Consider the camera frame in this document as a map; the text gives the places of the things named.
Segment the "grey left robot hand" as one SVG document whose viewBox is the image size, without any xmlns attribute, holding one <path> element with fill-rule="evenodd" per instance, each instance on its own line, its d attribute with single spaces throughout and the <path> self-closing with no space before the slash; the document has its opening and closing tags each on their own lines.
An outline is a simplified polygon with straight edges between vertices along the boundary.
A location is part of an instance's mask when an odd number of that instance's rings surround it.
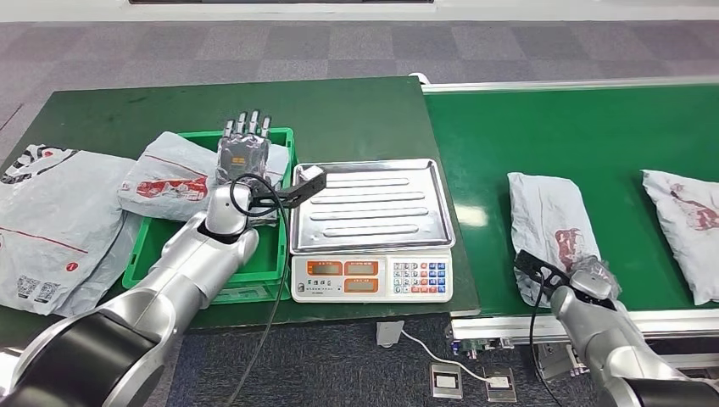
<svg viewBox="0 0 719 407">
<path fill-rule="evenodd" d="M 236 119 L 228 120 L 217 146 L 215 185 L 229 184 L 239 178 L 254 192 L 268 192 L 261 181 L 247 176 L 253 174 L 270 182 L 267 175 L 271 141 L 268 137 L 270 116 L 260 120 L 260 111 L 241 112 Z"/>
</svg>

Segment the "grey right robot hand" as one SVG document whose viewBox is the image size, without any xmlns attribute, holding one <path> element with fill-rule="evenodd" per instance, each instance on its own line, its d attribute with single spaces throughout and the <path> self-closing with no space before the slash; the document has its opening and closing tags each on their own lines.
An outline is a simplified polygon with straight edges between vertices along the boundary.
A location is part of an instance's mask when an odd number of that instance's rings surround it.
<svg viewBox="0 0 719 407">
<path fill-rule="evenodd" d="M 599 300 L 616 300 L 621 293 L 621 287 L 608 265 L 595 255 L 582 257 L 572 265 L 570 286 Z"/>
</svg>

